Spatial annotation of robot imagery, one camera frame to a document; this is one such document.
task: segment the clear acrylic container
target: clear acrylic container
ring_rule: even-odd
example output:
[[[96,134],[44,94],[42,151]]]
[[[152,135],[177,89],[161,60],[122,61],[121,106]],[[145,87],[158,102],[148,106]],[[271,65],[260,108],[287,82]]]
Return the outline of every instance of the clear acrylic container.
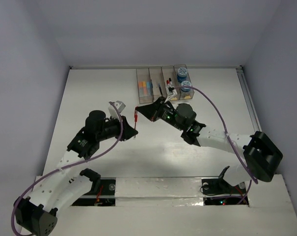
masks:
[[[171,78],[171,81],[172,81],[172,85],[174,87],[177,87],[179,86],[179,83],[178,83],[178,80],[177,80],[177,74],[174,70],[174,67],[173,65],[166,65],[166,66],[163,66],[162,67],[162,75],[163,75],[163,82],[164,82],[164,85],[167,86],[167,80],[169,80],[169,78]],[[177,93],[178,95],[176,95],[175,97],[173,97],[171,99],[171,101],[176,101],[176,100],[179,100],[180,99],[180,90],[177,88]],[[167,96],[170,95],[170,92],[169,90],[166,89],[166,92],[167,92]]]
[[[154,96],[154,102],[160,97],[167,97],[166,87],[164,85],[162,68],[160,66],[154,66],[149,68],[149,75],[152,81],[152,90]]]
[[[136,69],[137,88],[139,103],[153,102],[152,82],[150,80],[149,69],[140,68]]]
[[[181,65],[174,65],[174,70],[175,70],[175,80],[178,84],[178,86],[181,85],[181,83],[178,82],[178,79],[177,79],[177,73],[178,73],[178,69],[181,68],[181,67],[184,67],[185,69],[188,69],[187,68],[187,65],[185,64],[181,64]],[[189,71],[188,71],[188,74],[187,74],[187,77],[185,79],[186,81],[189,81],[191,83],[191,79],[189,77]],[[180,89],[180,100],[184,100],[184,99],[192,99],[193,96],[194,96],[194,90],[193,89],[190,89],[190,91],[188,92],[184,92]]]

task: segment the gray wall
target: gray wall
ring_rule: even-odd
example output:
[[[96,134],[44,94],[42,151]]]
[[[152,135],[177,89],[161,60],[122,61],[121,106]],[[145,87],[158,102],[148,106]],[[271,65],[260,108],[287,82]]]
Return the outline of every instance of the gray wall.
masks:
[[[283,0],[245,75],[261,126],[284,154],[279,168],[297,213],[297,0]]]
[[[280,0],[37,0],[70,65],[244,64]]]
[[[68,66],[36,1],[0,0],[0,235],[42,173]]]

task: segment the orange marker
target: orange marker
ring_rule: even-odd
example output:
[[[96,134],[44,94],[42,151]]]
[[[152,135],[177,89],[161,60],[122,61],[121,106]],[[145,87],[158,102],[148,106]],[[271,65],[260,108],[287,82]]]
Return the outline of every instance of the orange marker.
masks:
[[[143,97],[144,96],[144,90],[143,90],[143,83],[142,81],[141,82],[138,82],[138,94],[140,97]]]
[[[143,89],[144,89],[144,96],[147,96],[146,82],[143,81],[142,84],[143,84]]]

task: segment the screw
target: screw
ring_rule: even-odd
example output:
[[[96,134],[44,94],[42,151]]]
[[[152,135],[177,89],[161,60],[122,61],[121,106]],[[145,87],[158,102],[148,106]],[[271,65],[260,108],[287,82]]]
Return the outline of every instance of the screw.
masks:
[[[208,190],[209,189],[209,186],[208,186],[208,183],[207,182],[203,183],[203,189],[204,190]]]
[[[244,182],[239,183],[239,187],[240,189],[245,189],[245,183]]]
[[[115,185],[113,183],[109,184],[109,190],[114,191]]]

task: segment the white platform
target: white platform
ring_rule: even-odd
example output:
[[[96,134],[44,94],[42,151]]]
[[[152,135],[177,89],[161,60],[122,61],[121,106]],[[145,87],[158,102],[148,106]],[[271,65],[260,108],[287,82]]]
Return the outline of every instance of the white platform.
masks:
[[[254,133],[235,69],[189,69],[189,74],[192,84],[217,105],[229,132]],[[123,115],[133,125],[136,85],[135,69],[71,70],[44,173],[54,169],[90,111],[108,114],[108,101],[123,101],[127,105]],[[216,112],[200,94],[189,103],[199,122],[222,129]],[[200,179],[190,177],[217,176],[227,165],[238,163],[235,155],[190,146],[170,125],[161,120],[151,123],[140,114],[137,130],[135,140],[120,142],[90,165],[102,177],[117,177],[117,206],[70,207],[58,219],[53,236],[297,236],[297,218],[281,176],[253,185],[250,207],[203,206],[197,191]],[[101,142],[97,153],[113,142]],[[183,178],[156,182],[161,177]]]
[[[230,133],[254,133],[235,69],[190,69],[189,74],[192,84],[217,105]],[[102,110],[109,115],[110,100],[126,104],[122,114],[133,125],[138,105],[136,86],[135,69],[70,70],[44,174],[55,168],[89,112]],[[197,121],[222,129],[218,115],[202,95],[195,92],[189,103],[197,113]],[[152,123],[139,114],[137,130],[135,140],[119,143],[92,162],[91,168],[103,177],[197,177],[217,176],[224,167],[238,163],[235,155],[185,143],[180,131],[161,120]],[[113,142],[101,142],[97,153]]]

